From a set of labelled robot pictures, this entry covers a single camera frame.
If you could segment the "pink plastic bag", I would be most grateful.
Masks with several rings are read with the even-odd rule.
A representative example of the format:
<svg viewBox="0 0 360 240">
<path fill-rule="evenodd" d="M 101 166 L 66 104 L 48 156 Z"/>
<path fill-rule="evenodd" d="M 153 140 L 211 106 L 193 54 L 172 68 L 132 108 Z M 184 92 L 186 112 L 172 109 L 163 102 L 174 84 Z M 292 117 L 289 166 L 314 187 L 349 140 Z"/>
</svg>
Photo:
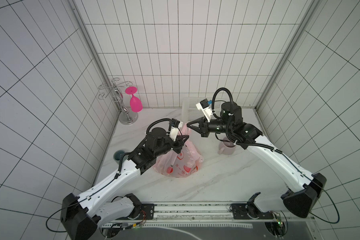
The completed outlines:
<svg viewBox="0 0 360 240">
<path fill-rule="evenodd" d="M 179 154 L 171 150 L 158 157 L 154 170 L 167 177 L 186 178 L 200 170 L 204 161 L 196 146 L 187 140 Z"/>
</svg>

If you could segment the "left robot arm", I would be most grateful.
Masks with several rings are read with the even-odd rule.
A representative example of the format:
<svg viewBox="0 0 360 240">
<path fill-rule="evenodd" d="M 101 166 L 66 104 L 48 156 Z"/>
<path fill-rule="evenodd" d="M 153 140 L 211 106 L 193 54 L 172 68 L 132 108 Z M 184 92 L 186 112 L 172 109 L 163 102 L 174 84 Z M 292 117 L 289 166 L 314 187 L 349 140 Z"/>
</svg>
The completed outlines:
<svg viewBox="0 0 360 240">
<path fill-rule="evenodd" d="M 108 177 L 78 196 L 67 195 L 62 201 L 60 221 L 68 236 L 72 240 L 87 240 L 104 224 L 119 218 L 136 218 L 141 202 L 134 194 L 113 203 L 109 199 L 152 167 L 157 157 L 170 151 L 180 153 L 188 138 L 183 134 L 172 137 L 163 128 L 154 128 Z"/>
</svg>

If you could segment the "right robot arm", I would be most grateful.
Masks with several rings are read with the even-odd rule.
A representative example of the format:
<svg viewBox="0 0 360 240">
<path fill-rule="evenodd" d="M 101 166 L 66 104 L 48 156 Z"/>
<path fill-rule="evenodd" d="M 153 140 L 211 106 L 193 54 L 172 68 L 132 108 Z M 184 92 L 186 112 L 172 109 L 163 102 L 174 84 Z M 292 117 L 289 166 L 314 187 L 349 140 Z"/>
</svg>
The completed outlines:
<svg viewBox="0 0 360 240">
<path fill-rule="evenodd" d="M 221 105 L 221 117 L 215 119 L 207 99 L 196 104 L 204 116 L 188 122 L 188 128 L 202 137 L 210 133 L 225 134 L 229 142 L 248 150 L 265 162 L 285 183 L 285 193 L 263 196 L 255 193 L 247 202 L 250 218 L 260 213 L 289 211 L 299 218 L 306 218 L 321 196 L 327 179 L 320 173 L 312 174 L 277 149 L 254 125 L 245 123 L 242 109 L 236 103 Z"/>
</svg>

